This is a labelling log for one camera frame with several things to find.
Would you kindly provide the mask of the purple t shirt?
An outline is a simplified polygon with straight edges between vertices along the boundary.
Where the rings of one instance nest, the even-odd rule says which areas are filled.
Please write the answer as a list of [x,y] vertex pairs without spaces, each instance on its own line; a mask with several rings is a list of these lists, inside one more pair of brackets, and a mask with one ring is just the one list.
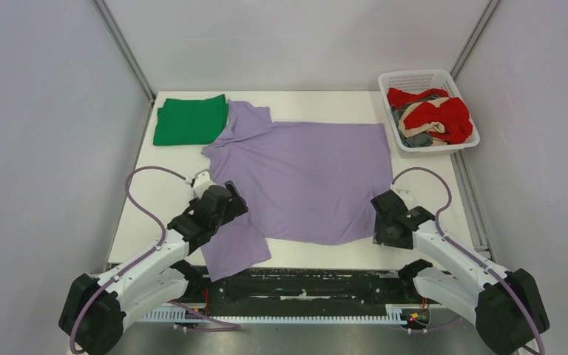
[[229,102],[229,122],[203,148],[216,183],[232,182],[248,211],[201,251],[220,280],[271,257],[268,239],[336,246],[373,234],[371,201],[393,178],[382,124],[272,121],[267,107]]

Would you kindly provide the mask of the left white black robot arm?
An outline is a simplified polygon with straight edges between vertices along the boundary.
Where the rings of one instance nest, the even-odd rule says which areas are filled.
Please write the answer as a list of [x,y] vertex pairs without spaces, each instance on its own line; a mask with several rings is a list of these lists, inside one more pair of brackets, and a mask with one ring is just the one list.
[[145,314],[202,294],[203,282],[186,258],[248,208],[231,181],[194,189],[196,198],[164,226],[162,240],[109,271],[82,274],[72,282],[58,327],[69,336],[74,354],[107,354]]

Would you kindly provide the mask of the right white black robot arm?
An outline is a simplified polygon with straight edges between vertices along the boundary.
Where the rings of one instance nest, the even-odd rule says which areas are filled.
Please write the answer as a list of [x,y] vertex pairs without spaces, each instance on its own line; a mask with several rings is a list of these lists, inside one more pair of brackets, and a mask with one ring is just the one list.
[[495,354],[512,354],[550,329],[534,277],[510,271],[438,230],[431,212],[409,209],[393,190],[374,197],[373,241],[398,249],[417,249],[440,264],[419,259],[398,272],[399,296],[434,300],[475,326]]

